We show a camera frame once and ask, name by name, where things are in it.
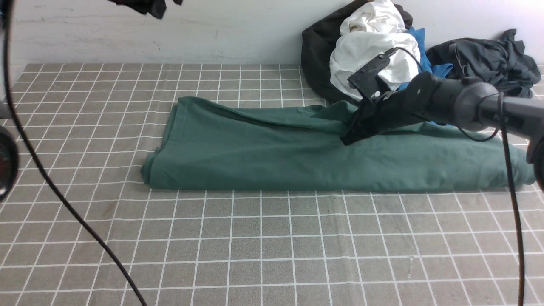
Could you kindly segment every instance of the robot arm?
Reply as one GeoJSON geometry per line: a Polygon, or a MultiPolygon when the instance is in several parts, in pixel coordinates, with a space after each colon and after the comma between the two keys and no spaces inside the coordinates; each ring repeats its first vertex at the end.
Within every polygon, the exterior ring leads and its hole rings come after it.
{"type": "MultiPolygon", "coordinates": [[[[345,145],[424,121],[469,131],[500,128],[499,92],[477,77],[439,79],[422,72],[404,90],[369,98],[371,93],[365,92],[364,81],[378,77],[394,52],[396,49],[378,55],[348,78],[363,99],[348,123],[348,132],[341,138],[345,145]]],[[[502,103],[506,130],[530,140],[527,162],[534,165],[537,181],[544,189],[544,105],[517,97],[504,97],[502,103]]]]}

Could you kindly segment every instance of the folded green cloth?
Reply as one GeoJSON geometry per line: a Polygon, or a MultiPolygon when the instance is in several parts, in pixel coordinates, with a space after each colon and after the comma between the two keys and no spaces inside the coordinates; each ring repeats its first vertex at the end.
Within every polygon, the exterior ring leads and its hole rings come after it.
{"type": "MultiPolygon", "coordinates": [[[[141,173],[163,189],[446,192],[507,185],[499,139],[474,142],[455,128],[423,123],[344,146],[339,136],[355,110],[343,102],[241,109],[183,97],[141,173]]],[[[516,184],[533,183],[525,152],[510,150],[516,184]]]]}

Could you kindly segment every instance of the wire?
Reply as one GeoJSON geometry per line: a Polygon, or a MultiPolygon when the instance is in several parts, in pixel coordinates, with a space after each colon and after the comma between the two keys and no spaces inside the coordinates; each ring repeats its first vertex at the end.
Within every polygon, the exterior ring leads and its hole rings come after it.
{"type": "MultiPolygon", "coordinates": [[[[412,53],[410,53],[408,50],[406,50],[406,49],[404,49],[402,47],[397,47],[397,49],[403,50],[404,52],[408,53],[413,58],[413,60],[416,61],[419,68],[423,70],[423,67],[422,67],[421,63],[416,59],[416,57],[412,53]]],[[[486,98],[488,98],[490,96],[494,96],[494,95],[498,95],[497,102],[498,102],[498,111],[499,111],[499,120],[500,120],[500,130],[501,130],[501,135],[502,135],[502,139],[503,139],[503,147],[504,147],[504,159],[505,159],[505,162],[506,162],[506,175],[508,177],[508,190],[510,191],[510,199],[512,201],[512,209],[514,210],[514,219],[515,219],[515,222],[516,222],[517,251],[518,251],[518,257],[520,258],[520,287],[518,289],[517,304],[518,304],[518,306],[523,306],[523,300],[524,300],[524,297],[525,297],[525,253],[524,253],[524,250],[523,250],[523,231],[522,231],[522,227],[521,227],[520,208],[518,207],[518,204],[517,204],[516,186],[514,184],[514,175],[512,174],[512,160],[510,159],[510,148],[508,146],[508,134],[506,132],[506,122],[505,122],[505,119],[504,119],[504,117],[505,117],[504,116],[504,93],[501,92],[501,93],[496,93],[496,94],[492,94],[492,95],[483,97],[480,100],[480,103],[482,103],[484,99],[486,99],[486,98]]],[[[463,129],[461,129],[459,127],[458,127],[458,129],[459,129],[459,131],[461,131],[461,133],[463,135],[465,135],[467,138],[469,138],[469,139],[471,139],[471,140],[473,140],[475,142],[487,142],[487,141],[490,141],[499,132],[499,129],[496,128],[495,131],[493,132],[493,134],[491,134],[491,136],[489,136],[487,138],[483,138],[483,139],[478,139],[478,138],[474,138],[474,137],[470,136],[463,129]]]]}
{"type": "Polygon", "coordinates": [[[9,77],[9,39],[10,39],[10,31],[11,31],[11,13],[13,12],[13,2],[14,0],[5,0],[3,3],[3,13],[4,13],[4,46],[3,46],[3,70],[4,70],[4,87],[5,87],[5,94],[6,94],[6,101],[8,103],[9,110],[11,111],[12,120],[15,123],[15,126],[17,127],[17,130],[19,134],[21,135],[21,138],[27,147],[28,151],[30,152],[30,155],[32,156],[32,160],[34,160],[34,163],[36,163],[36,166],[38,167],[38,170],[40,171],[41,176],[44,177],[44,180],[47,182],[51,190],[55,193],[55,195],[59,198],[59,200],[63,203],[63,205],[70,211],[70,213],[74,216],[76,220],[89,232],[89,234],[100,244],[100,246],[108,253],[108,255],[113,259],[115,264],[117,264],[117,267],[121,270],[125,278],[127,279],[128,283],[130,284],[132,290],[134,290],[134,293],[136,293],[136,296],[138,297],[138,300],[140,300],[140,303],[142,306],[147,306],[143,296],[141,295],[140,291],[136,287],[134,281],[128,274],[127,270],[123,267],[117,256],[113,253],[113,251],[106,245],[104,240],[100,238],[100,236],[91,228],[91,226],[83,220],[83,218],[77,213],[77,211],[70,205],[70,203],[64,198],[63,194],[58,190],[58,188],[55,186],[55,183],[51,180],[49,175],[47,175],[47,171],[44,168],[44,165],[41,163],[40,159],[38,158],[36,151],[32,147],[32,144],[30,143],[26,133],[24,132],[24,129],[21,125],[21,121],[19,120],[19,117],[17,113],[15,112],[15,106],[13,103],[13,98],[11,96],[11,84],[10,84],[10,77],[9,77]]]}
{"type": "Polygon", "coordinates": [[[408,53],[408,55],[410,55],[413,58],[413,60],[416,61],[417,65],[421,69],[421,71],[425,71],[425,68],[423,68],[423,65],[417,60],[417,58],[410,51],[408,51],[408,50],[406,50],[406,49],[404,49],[402,47],[395,47],[395,49],[402,50],[402,51],[408,53]]]}
{"type": "Polygon", "coordinates": [[[498,96],[498,108],[500,129],[503,138],[504,159],[506,161],[506,174],[508,176],[508,189],[510,190],[510,198],[512,200],[512,208],[514,210],[514,219],[516,222],[517,251],[520,258],[520,288],[518,292],[517,304],[518,306],[523,306],[523,299],[525,296],[525,254],[523,251],[523,232],[521,228],[520,208],[517,205],[516,186],[514,185],[514,175],[512,174],[512,160],[510,159],[508,134],[506,134],[506,122],[504,119],[504,93],[500,93],[498,96]]]}
{"type": "Polygon", "coordinates": [[[462,128],[460,127],[457,127],[459,129],[459,131],[461,131],[461,133],[463,135],[465,135],[468,139],[470,140],[473,140],[475,142],[488,142],[490,140],[492,140],[493,138],[495,138],[495,136],[499,133],[499,129],[496,128],[495,131],[493,132],[493,134],[491,134],[491,136],[487,137],[487,138],[482,138],[482,139],[479,139],[479,138],[474,138],[472,136],[470,136],[467,132],[465,132],[465,130],[463,130],[462,128]]]}
{"type": "MultiPolygon", "coordinates": [[[[485,100],[486,98],[489,98],[489,97],[492,97],[492,96],[496,96],[496,95],[498,95],[498,94],[500,94],[500,93],[492,94],[492,95],[485,96],[485,97],[481,98],[481,99],[480,99],[480,102],[476,105],[476,109],[478,109],[478,107],[480,106],[480,104],[481,104],[482,102],[484,102],[484,100],[485,100]]],[[[489,136],[489,137],[487,137],[487,138],[474,138],[474,137],[470,136],[465,130],[463,130],[462,128],[460,128],[459,125],[456,124],[456,126],[457,126],[457,128],[459,129],[459,131],[461,131],[461,133],[462,133],[463,135],[465,135],[468,139],[473,140],[473,141],[475,141],[475,142],[487,142],[487,141],[490,141],[490,140],[492,140],[493,138],[495,138],[495,136],[498,134],[498,132],[499,132],[499,130],[500,130],[499,128],[496,128],[495,131],[493,132],[493,134],[491,134],[491,136],[489,136]]]]}

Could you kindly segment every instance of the black cloth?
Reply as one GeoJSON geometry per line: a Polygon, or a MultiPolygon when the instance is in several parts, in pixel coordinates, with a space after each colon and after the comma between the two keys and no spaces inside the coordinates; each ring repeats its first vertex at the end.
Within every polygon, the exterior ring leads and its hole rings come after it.
{"type": "MultiPolygon", "coordinates": [[[[340,38],[340,25],[358,8],[368,3],[367,0],[355,0],[329,16],[314,23],[302,32],[301,67],[310,87],[329,103],[348,101],[358,105],[350,96],[345,95],[331,84],[330,59],[340,38]]],[[[401,5],[395,7],[404,20],[406,29],[412,27],[413,18],[401,5]]]]}
{"type": "Polygon", "coordinates": [[[448,78],[477,76],[507,96],[531,97],[530,88],[540,81],[535,60],[525,55],[525,44],[516,41],[515,29],[500,40],[462,38],[444,42],[426,54],[431,65],[451,63],[448,78]]]}
{"type": "MultiPolygon", "coordinates": [[[[140,14],[149,14],[157,19],[162,19],[166,12],[164,0],[108,0],[117,5],[127,6],[140,14]]],[[[174,3],[181,5],[183,0],[174,0],[174,3]]]]}

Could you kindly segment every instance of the gray grid mat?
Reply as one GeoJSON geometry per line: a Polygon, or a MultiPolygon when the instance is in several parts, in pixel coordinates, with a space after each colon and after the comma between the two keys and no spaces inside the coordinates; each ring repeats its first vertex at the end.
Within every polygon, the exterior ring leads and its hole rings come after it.
{"type": "MultiPolygon", "coordinates": [[[[544,85],[534,89],[544,95],[544,85]]],[[[296,65],[28,65],[14,92],[53,180],[149,305],[516,303],[506,189],[176,192],[142,183],[140,166],[160,144],[175,98],[231,107],[322,104],[296,65]]],[[[137,305],[111,259],[21,151],[18,185],[0,208],[0,305],[137,305]]],[[[526,302],[541,305],[544,195],[525,186],[518,196],[526,302]]]]}

